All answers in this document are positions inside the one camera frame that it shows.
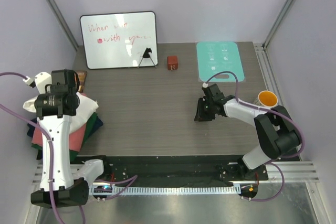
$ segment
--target red cloth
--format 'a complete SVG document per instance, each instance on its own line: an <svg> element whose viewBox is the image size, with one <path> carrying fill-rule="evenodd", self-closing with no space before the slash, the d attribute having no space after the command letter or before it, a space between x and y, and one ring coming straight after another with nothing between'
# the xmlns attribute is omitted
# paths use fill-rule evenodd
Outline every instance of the red cloth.
<svg viewBox="0 0 336 224"><path fill-rule="evenodd" d="M84 134L85 134L86 124L84 124L81 128L72 132L69 135L69 149L79 152L82 146ZM42 141L42 132L40 129L35 128L32 144L38 144L39 146L43 146Z"/></svg>

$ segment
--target red box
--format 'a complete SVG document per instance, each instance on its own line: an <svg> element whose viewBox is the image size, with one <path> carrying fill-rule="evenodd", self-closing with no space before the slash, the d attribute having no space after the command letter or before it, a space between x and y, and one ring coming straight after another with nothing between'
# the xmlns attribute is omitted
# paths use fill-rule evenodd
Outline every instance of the red box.
<svg viewBox="0 0 336 224"><path fill-rule="evenodd" d="M176 70L179 67L179 61L177 60L177 56L168 56L167 57L167 68L168 70Z"/></svg>

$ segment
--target white cloth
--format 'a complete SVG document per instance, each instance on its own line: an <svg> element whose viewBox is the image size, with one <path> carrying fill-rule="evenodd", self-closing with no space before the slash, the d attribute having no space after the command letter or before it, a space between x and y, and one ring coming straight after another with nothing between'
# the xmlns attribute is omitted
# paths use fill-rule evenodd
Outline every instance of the white cloth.
<svg viewBox="0 0 336 224"><path fill-rule="evenodd" d="M77 93L77 96L79 97L79 106L76 110L76 115L71 118L72 121L70 126L70 133L75 132L81 128L98 108L98 104L94 100L80 93ZM23 108L26 111L36 113L36 109L34 107L34 102L36 99L37 97L34 97L26 101L23 104Z"/></svg>

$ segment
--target metal floor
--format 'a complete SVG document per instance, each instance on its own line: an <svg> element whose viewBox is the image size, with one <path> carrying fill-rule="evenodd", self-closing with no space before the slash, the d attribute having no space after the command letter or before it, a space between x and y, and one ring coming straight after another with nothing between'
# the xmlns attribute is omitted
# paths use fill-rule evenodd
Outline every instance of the metal floor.
<svg viewBox="0 0 336 224"><path fill-rule="evenodd" d="M260 184L267 198L280 184ZM78 207L59 209L67 224L80 224ZM124 196L84 207L87 224L318 224L305 183L285 184L269 202L248 202L238 195ZM42 209L37 224L57 224L52 210Z"/></svg>

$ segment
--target gray tabletop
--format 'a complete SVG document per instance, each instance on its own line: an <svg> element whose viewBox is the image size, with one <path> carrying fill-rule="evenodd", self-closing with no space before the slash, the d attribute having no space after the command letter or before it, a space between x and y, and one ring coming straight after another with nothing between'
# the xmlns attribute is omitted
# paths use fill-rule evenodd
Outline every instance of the gray tabletop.
<svg viewBox="0 0 336 224"><path fill-rule="evenodd" d="M238 42L245 81L239 98L252 102L265 89L252 42ZM80 155L218 155L245 154L258 144L255 129L219 116L194 122L197 99L203 96L198 79L196 44L159 44L157 68L89 70L79 47L73 69L87 70L84 92L97 100L104 122ZM178 56L178 70L168 71L166 58ZM234 83L218 83L224 95Z"/></svg>

